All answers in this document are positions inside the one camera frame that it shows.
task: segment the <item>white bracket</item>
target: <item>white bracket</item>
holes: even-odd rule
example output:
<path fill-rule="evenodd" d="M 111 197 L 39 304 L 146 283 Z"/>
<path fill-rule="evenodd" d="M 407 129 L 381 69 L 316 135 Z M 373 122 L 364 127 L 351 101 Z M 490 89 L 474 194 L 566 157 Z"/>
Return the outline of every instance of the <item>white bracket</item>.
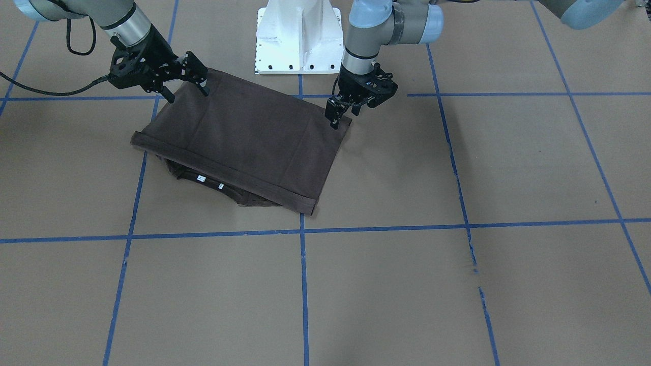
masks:
<path fill-rule="evenodd" d="M 344 32 L 330 0 L 269 0 L 256 37 L 256 74 L 339 73 Z"/>

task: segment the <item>folded garment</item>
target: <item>folded garment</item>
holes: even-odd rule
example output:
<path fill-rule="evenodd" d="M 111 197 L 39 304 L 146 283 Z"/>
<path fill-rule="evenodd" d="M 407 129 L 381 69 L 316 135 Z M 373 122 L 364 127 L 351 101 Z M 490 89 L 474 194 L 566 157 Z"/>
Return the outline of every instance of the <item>folded garment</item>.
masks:
<path fill-rule="evenodd" d="M 208 87 L 183 84 L 131 143 L 238 204 L 311 215 L 351 120 L 334 130 L 323 108 L 217 70 Z"/>

